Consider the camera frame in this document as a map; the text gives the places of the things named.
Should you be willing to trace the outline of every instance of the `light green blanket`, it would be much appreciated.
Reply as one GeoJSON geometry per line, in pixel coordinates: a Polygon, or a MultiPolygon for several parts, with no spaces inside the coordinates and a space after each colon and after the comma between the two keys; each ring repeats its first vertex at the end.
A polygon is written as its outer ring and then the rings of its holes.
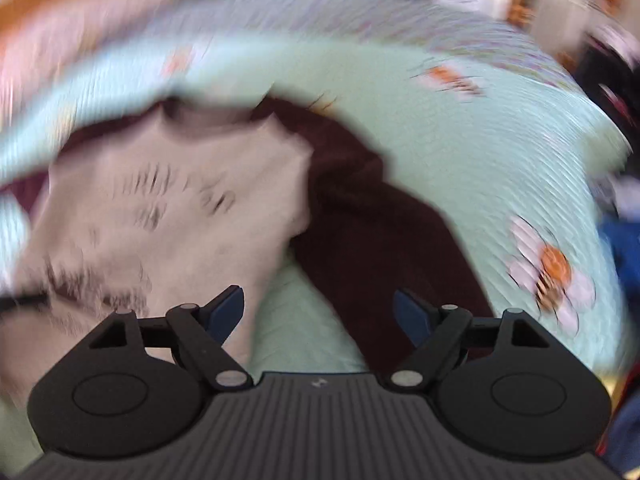
{"type": "MultiPolygon", "coordinates": [[[[250,103],[274,85],[302,100],[322,95],[323,104],[335,100],[327,113],[343,116],[386,155],[393,182],[444,211],[496,314],[518,306],[539,316],[533,295],[508,274],[508,262],[520,256],[512,218],[524,218],[557,245],[573,268],[593,280],[596,297],[593,308],[579,314],[577,335],[564,334],[554,316],[540,320],[591,368],[615,367],[624,348],[623,308],[612,262],[596,233],[585,173],[620,165],[625,141],[580,94],[471,60],[453,63],[409,47],[290,36],[119,46],[79,65],[0,141],[0,182],[52,157],[60,132],[53,125],[70,106],[79,125],[139,110],[176,87],[250,103]],[[194,48],[189,71],[162,75],[167,56],[185,45],[194,48]],[[482,95],[465,98],[433,78],[414,77],[443,63],[449,76],[456,70],[482,95]]],[[[15,205],[0,202],[0,262],[10,266],[25,232],[15,205]]],[[[250,368],[255,374],[363,369],[330,306],[290,260],[258,314],[250,368]]],[[[22,454],[12,449],[12,435],[26,431],[16,423],[21,416],[7,408],[0,412],[0,469],[9,472],[35,453],[29,439],[22,454]]]]}

